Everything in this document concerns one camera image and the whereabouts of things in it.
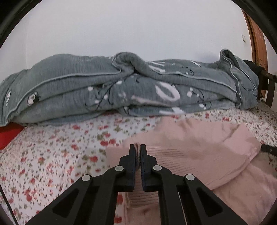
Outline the brown wooden door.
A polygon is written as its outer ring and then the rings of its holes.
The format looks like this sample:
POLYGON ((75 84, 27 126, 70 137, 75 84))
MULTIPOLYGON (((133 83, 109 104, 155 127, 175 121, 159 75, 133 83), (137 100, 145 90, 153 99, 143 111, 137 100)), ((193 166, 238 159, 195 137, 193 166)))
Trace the brown wooden door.
POLYGON ((243 15, 247 23, 251 47, 252 47, 252 61, 255 65, 268 69, 268 57, 265 39, 262 30, 256 22, 243 10, 243 15))

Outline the floral bed sheet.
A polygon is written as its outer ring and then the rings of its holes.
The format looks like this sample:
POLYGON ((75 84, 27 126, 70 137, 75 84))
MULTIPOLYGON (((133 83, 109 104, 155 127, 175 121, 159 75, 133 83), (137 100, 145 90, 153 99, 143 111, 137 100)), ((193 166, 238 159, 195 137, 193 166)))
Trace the floral bed sheet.
MULTIPOLYGON (((62 126, 25 127, 1 150, 1 207, 13 224, 26 224, 82 175, 108 169, 106 147, 153 130, 159 116, 110 114, 62 126)), ((276 158, 259 153, 276 178, 276 158)))

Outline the black clothing on bedpost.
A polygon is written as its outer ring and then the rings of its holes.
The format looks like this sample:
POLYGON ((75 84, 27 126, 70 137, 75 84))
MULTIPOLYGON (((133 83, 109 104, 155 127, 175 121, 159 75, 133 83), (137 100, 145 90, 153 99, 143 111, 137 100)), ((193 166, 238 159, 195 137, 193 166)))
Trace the black clothing on bedpost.
POLYGON ((250 61, 250 60, 243 60, 248 66, 249 68, 257 75, 260 76, 262 75, 262 72, 265 71, 264 67, 258 66, 256 65, 254 62, 250 61))

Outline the pink knit sweater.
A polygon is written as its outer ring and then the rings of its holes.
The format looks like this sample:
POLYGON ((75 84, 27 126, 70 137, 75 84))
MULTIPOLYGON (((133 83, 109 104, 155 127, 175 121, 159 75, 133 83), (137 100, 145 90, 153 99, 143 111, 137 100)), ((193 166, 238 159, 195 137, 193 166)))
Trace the pink knit sweater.
POLYGON ((156 127, 106 149, 111 167, 129 146, 173 174, 193 174, 248 224, 260 224, 276 199, 276 178, 259 155, 261 144, 244 124, 162 117, 156 127))

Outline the red pillow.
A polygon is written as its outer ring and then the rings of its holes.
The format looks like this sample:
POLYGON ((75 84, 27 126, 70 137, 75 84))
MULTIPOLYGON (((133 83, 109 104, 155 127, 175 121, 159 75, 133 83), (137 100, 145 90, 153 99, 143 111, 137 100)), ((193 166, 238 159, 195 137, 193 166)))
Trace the red pillow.
POLYGON ((0 127, 0 150, 3 150, 23 129, 23 126, 16 123, 0 127))

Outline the dark wooden bed frame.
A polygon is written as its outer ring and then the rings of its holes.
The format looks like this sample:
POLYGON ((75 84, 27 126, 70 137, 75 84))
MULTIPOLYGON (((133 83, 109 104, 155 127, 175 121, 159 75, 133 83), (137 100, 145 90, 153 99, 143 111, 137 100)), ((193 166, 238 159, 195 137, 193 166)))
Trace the dark wooden bed frame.
POLYGON ((273 75, 271 73, 268 73, 265 70, 262 70, 261 77, 268 79, 268 90, 267 90, 268 94, 267 94, 265 103, 266 103, 266 105, 271 107, 273 104, 273 98, 274 98, 274 94, 275 94, 276 75, 273 75))

